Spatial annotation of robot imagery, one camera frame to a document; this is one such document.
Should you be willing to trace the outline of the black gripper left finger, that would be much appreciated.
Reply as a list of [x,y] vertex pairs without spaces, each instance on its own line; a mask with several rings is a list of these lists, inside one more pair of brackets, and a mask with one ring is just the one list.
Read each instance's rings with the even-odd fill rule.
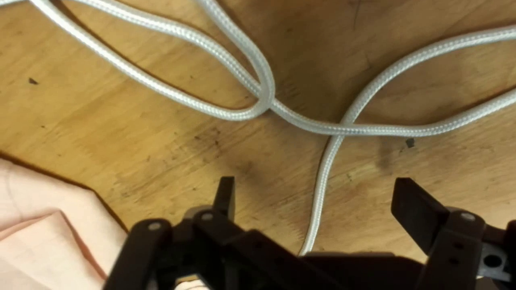
[[234,192],[236,192],[236,179],[231,176],[221,177],[216,190],[216,197],[213,202],[213,208],[223,216],[226,216],[228,219],[232,219],[236,213]]

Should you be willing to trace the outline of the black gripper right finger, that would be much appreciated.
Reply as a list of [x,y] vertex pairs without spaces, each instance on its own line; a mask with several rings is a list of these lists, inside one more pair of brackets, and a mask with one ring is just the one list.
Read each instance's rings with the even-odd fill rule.
[[429,253],[450,211],[410,177],[394,185],[390,211],[416,245]]

